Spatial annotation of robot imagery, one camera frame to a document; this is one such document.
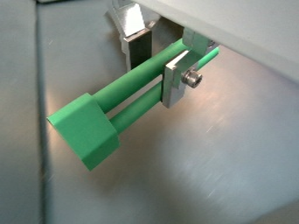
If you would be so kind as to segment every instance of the green plastic bar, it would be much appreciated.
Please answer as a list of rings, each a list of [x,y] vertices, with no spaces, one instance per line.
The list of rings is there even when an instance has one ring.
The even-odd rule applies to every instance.
[[[217,56],[220,49],[216,47],[199,61],[197,70],[201,69],[207,63]]]
[[[111,123],[120,134],[137,118],[161,100],[161,82],[159,82],[119,113],[111,118]]]
[[[93,94],[97,105],[104,113],[115,108],[120,102],[163,73],[165,62],[171,60],[177,53],[188,49],[183,41],[177,40],[149,60]]]

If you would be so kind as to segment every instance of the metal bracket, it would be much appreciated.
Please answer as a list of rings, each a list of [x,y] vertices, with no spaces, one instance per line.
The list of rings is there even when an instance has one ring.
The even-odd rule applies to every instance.
[[[163,105],[169,108],[184,95],[185,84],[196,88],[201,82],[197,62],[217,44],[191,29],[184,28],[181,42],[191,48],[181,52],[164,67]]]
[[[129,71],[152,57],[152,32],[145,28],[137,3],[108,0],[108,12],[120,34],[121,51]]]

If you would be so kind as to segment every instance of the metal plate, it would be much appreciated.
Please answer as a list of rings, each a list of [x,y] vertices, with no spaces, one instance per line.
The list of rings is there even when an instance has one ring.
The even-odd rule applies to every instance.
[[[296,0],[135,0],[299,82]]]
[[[127,71],[105,12],[97,0],[40,8],[48,115]],[[249,223],[299,199],[297,85],[224,47],[200,72],[93,172],[48,129],[49,224]]]
[[[0,3],[0,223],[37,224],[40,146],[34,2]]]

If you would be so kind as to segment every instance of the bolt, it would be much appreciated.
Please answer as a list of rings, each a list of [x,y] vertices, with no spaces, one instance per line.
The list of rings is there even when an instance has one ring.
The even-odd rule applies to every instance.
[[[215,44],[216,44],[215,41],[209,40],[208,47],[212,47]]]
[[[201,74],[193,69],[188,69],[181,74],[181,82],[185,83],[191,88],[196,88],[201,83]]]

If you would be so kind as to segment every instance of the hex bolt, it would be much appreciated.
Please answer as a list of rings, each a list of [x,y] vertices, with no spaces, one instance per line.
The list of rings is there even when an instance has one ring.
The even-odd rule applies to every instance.
[[[185,83],[191,88],[196,88],[201,83],[201,74],[193,69],[188,69],[181,74],[181,82]]]

